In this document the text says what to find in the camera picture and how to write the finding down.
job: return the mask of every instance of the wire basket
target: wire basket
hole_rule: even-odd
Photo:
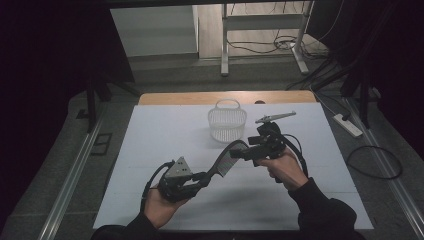
[[[236,108],[218,107],[223,101],[237,103]],[[222,143],[230,143],[243,136],[244,125],[246,124],[247,113],[240,108],[240,103],[235,99],[220,99],[215,108],[208,113],[210,133],[213,139]]]

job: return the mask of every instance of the basket handle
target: basket handle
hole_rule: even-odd
[[[219,100],[218,100],[218,102],[216,102],[216,104],[215,104],[215,108],[219,108],[219,107],[218,107],[218,104],[219,104],[220,102],[223,102],[223,101],[232,101],[232,102],[236,102],[236,103],[237,103],[237,105],[238,105],[238,107],[236,107],[236,108],[234,108],[234,109],[238,109],[238,108],[240,108],[240,103],[239,103],[236,99],[234,99],[234,98],[223,98],[223,99],[219,99]]]

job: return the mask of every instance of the electrical outlet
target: electrical outlet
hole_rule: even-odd
[[[340,124],[346,131],[350,133],[354,138],[357,138],[362,135],[362,131],[359,130],[353,123],[351,123],[349,120],[343,121],[343,115],[337,114],[333,117],[333,119]]]

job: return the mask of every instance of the black sleeve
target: black sleeve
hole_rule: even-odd
[[[355,211],[337,199],[328,199],[313,178],[289,195],[299,206],[299,228],[302,240],[365,239],[354,229]]]
[[[150,220],[143,214],[126,227],[119,225],[102,226],[94,232],[91,240],[158,240],[160,235]]]

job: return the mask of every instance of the hand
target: hand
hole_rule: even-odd
[[[159,229],[172,218],[179,207],[184,205],[189,199],[171,203],[164,199],[157,188],[152,188],[147,194],[144,214],[150,222]]]
[[[272,178],[279,178],[289,191],[294,191],[308,182],[308,178],[297,163],[296,156],[288,147],[283,151],[281,157],[259,159],[256,163],[267,167],[269,175]]]

